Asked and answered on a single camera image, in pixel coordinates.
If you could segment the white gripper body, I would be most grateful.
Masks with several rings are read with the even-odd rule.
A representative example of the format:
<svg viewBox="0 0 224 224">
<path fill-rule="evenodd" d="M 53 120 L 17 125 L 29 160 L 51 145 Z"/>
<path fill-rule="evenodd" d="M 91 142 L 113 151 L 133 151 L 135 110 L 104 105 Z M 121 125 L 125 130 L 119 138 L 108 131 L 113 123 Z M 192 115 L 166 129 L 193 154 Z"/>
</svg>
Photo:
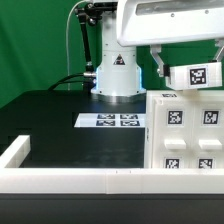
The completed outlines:
<svg viewBox="0 0 224 224">
<path fill-rule="evenodd" d="M 224 37 L 224 0 L 119 0 L 117 40 L 142 46 Z"/>
</svg>

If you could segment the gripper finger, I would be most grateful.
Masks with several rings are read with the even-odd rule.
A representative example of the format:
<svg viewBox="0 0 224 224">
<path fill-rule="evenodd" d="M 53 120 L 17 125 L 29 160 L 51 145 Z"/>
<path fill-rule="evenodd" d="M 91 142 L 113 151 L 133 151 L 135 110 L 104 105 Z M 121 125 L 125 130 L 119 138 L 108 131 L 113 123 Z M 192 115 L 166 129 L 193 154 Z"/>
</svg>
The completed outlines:
<svg viewBox="0 0 224 224">
<path fill-rule="evenodd" d="M 217 52 L 215 53 L 213 60 L 215 62 L 221 62 L 224 58 L 224 38 L 217 39 L 215 41 L 215 47 L 217 48 Z"/>
<path fill-rule="evenodd" d="M 157 68 L 158 75 L 160 77 L 168 77 L 169 65 L 163 62 L 162 58 L 160 57 L 161 52 L 162 48 L 159 44 L 150 46 L 150 54 L 158 66 Z"/>
</svg>

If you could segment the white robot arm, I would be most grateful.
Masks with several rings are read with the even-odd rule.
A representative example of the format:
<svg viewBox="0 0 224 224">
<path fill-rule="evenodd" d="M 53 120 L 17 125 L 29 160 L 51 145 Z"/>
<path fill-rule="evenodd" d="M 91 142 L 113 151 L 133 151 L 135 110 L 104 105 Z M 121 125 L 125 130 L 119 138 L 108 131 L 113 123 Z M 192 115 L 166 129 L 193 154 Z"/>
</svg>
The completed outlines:
<svg viewBox="0 0 224 224">
<path fill-rule="evenodd" d="M 158 74 L 173 90 L 222 85 L 224 0 L 91 0 L 102 11 L 102 62 L 96 70 L 95 97 L 109 102 L 143 96 L 136 48 L 148 46 Z M 209 63 L 170 66 L 159 56 L 163 44 L 215 40 Z"/>
</svg>

